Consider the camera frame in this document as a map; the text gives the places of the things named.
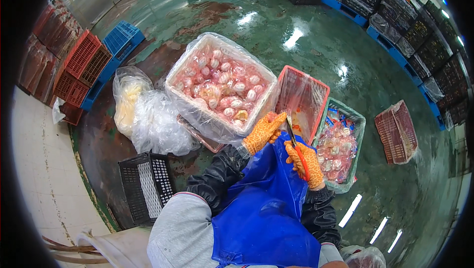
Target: person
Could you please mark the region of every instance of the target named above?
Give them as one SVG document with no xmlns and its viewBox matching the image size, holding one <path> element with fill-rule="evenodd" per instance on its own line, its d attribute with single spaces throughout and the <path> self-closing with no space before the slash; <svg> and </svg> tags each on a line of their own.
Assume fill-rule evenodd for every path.
<svg viewBox="0 0 474 268">
<path fill-rule="evenodd" d="M 305 144 L 299 143 L 299 147 L 310 179 L 307 192 L 302 194 L 300 217 L 285 208 L 291 201 L 281 203 L 258 187 L 242 187 L 244 190 L 226 202 L 229 188 L 244 178 L 242 170 L 250 157 L 271 150 L 262 150 L 264 147 L 284 146 L 289 172 L 298 172 L 298 181 L 292 183 L 305 183 L 298 178 L 304 176 L 298 154 L 290 141 L 281 141 L 278 127 L 285 119 L 286 113 L 270 112 L 257 122 L 241 146 L 225 146 L 203 175 L 188 178 L 185 191 L 168 201 L 152 228 L 147 254 L 154 268 L 347 268 L 338 252 L 341 236 L 330 204 L 334 192 L 323 181 L 315 150 Z"/>
</svg>

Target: green epoxy floor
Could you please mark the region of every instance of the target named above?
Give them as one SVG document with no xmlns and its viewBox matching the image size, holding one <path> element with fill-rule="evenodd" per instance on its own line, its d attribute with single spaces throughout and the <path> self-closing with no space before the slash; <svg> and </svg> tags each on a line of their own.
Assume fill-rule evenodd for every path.
<svg viewBox="0 0 474 268">
<path fill-rule="evenodd" d="M 382 222 L 388 222 L 374 243 L 389 267 L 426 267 L 438 253 L 447 232 L 460 183 L 454 176 L 454 133 L 440 132 L 422 94 L 395 60 L 365 30 L 326 6 L 293 6 L 287 0 L 122 0 L 92 29 L 100 39 L 120 21 L 139 27 L 146 41 L 129 56 L 150 76 L 156 88 L 187 43 L 204 32 L 227 36 L 249 50 L 278 75 L 291 65 L 323 81 L 330 96 L 367 119 L 357 166 L 358 181 L 333 205 L 338 222 L 357 194 L 362 200 L 344 228 L 345 243 L 369 246 Z M 291 48 L 285 42 L 300 35 Z M 418 137 L 417 155 L 405 165 L 388 165 L 374 118 L 404 99 Z M 73 129 L 84 170 L 99 200 L 107 203 L 124 228 L 132 227 L 121 193 L 117 161 L 132 157 L 131 142 L 113 122 L 111 82 L 92 111 Z M 172 159 L 178 188 L 187 176 L 202 172 L 212 153 L 201 148 Z M 387 253 L 397 230 L 402 236 Z"/>
</svg>

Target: blue apron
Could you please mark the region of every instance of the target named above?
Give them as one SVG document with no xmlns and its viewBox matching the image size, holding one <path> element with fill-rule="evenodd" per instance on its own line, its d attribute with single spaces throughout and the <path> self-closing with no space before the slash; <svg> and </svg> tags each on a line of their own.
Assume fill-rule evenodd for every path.
<svg viewBox="0 0 474 268">
<path fill-rule="evenodd" d="M 308 184 L 286 164 L 287 133 L 256 153 L 212 218 L 218 268 L 234 265 L 317 267 L 321 245 L 300 223 Z"/>
</svg>

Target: red scissor handle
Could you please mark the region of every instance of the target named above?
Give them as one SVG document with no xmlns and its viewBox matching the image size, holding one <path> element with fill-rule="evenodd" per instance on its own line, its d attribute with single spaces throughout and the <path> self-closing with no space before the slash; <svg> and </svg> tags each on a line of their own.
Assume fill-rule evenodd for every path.
<svg viewBox="0 0 474 268">
<path fill-rule="evenodd" d="M 310 172 L 308 170 L 308 164 L 306 164 L 306 159 L 303 157 L 303 154 L 301 153 L 301 150 L 298 146 L 295 147 L 295 151 L 298 153 L 298 157 L 301 160 L 301 163 L 303 163 L 303 167 L 304 167 L 303 179 L 307 182 L 310 180 Z"/>
</svg>

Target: gloved hand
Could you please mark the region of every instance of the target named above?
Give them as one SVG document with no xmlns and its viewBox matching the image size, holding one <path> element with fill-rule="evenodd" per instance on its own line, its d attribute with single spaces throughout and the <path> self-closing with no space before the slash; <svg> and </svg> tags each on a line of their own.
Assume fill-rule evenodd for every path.
<svg viewBox="0 0 474 268">
<path fill-rule="evenodd" d="M 285 141 L 285 149 L 288 153 L 289 157 L 286 159 L 286 163 L 290 164 L 293 162 L 293 170 L 298 171 L 299 177 L 303 178 L 304 176 L 304 167 L 303 163 L 298 157 L 298 153 L 292 146 L 292 141 Z M 305 144 L 297 142 L 303 157 L 306 160 L 306 164 L 308 165 L 308 171 L 310 173 L 310 180 L 308 181 L 308 186 L 310 189 L 314 188 L 322 188 L 324 186 L 323 183 L 323 173 L 319 168 L 319 162 L 317 161 L 316 152 L 308 148 Z"/>
<path fill-rule="evenodd" d="M 247 151 L 253 156 L 263 149 L 267 142 L 274 143 L 281 135 L 278 127 L 285 121 L 286 113 L 276 115 L 269 112 L 262 119 L 258 120 L 252 132 L 242 141 Z"/>
</svg>

